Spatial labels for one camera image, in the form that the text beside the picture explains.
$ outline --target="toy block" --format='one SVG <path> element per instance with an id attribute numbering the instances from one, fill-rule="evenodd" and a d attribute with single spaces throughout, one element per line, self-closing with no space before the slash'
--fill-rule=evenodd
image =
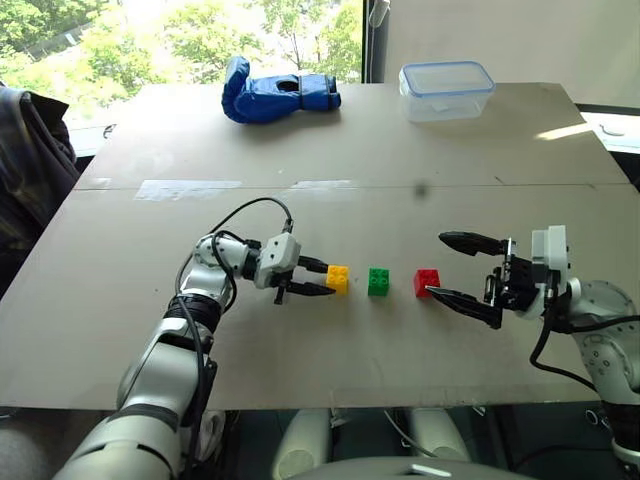
<path id="1" fill-rule="evenodd" d="M 327 287 L 333 288 L 336 293 L 345 295 L 349 283 L 349 267 L 341 265 L 329 265 L 327 271 Z"/>
<path id="2" fill-rule="evenodd" d="M 416 274 L 413 277 L 413 288 L 416 292 L 416 297 L 430 297 L 431 293 L 426 289 L 427 286 L 440 286 L 438 270 L 420 268 L 416 271 Z"/>
<path id="3" fill-rule="evenodd" d="M 370 296 L 385 297 L 389 291 L 389 270 L 386 268 L 369 268 L 369 289 Z"/>

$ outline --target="blue container lid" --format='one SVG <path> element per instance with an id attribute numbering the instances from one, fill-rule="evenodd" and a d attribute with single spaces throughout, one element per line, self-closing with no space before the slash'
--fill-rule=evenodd
<path id="1" fill-rule="evenodd" d="M 402 67 L 411 95 L 491 93 L 496 84 L 477 62 L 410 63 Z"/>

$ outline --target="yellow lego brick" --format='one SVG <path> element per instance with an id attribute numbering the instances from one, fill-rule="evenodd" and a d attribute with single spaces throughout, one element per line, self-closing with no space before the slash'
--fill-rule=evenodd
<path id="1" fill-rule="evenodd" d="M 349 267 L 341 265 L 329 265 L 327 271 L 327 287 L 333 288 L 336 293 L 345 295 L 349 284 Z"/>

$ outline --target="table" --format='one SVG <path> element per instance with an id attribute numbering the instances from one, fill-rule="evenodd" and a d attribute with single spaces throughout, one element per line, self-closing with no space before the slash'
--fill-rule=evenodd
<path id="1" fill-rule="evenodd" d="M 0 303 L 0 405 L 113 408 L 185 253 L 260 195 L 290 206 L 303 254 L 351 267 L 350 292 L 276 306 L 239 283 L 215 335 L 210 407 L 595 398 L 528 365 L 539 322 L 507 313 L 493 331 L 412 288 L 432 267 L 480 295 L 499 262 L 448 249 L 442 231 L 511 235 L 528 256 L 532 229 L 566 224 L 573 273 L 638 302 L 637 193 L 592 133 L 537 137 L 581 122 L 559 86 L 499 85 L 479 119 L 431 125 L 405 122 L 391 85 L 344 86 L 339 115 L 268 126 L 228 121 L 215 92 L 153 87 L 132 102 Z M 229 228 L 265 239 L 281 221 L 264 205 Z M 369 266 L 390 268 L 388 297 L 367 297 Z M 553 336 L 542 360 L 586 375 L 571 338 Z"/>

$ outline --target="blue boxing glove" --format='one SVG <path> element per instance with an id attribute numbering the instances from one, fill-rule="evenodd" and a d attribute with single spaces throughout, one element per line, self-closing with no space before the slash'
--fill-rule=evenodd
<path id="1" fill-rule="evenodd" d="M 268 123 L 296 110 L 340 107 L 336 78 L 329 75 L 282 75 L 249 78 L 249 62 L 233 57 L 227 66 L 222 109 L 238 123 Z"/>

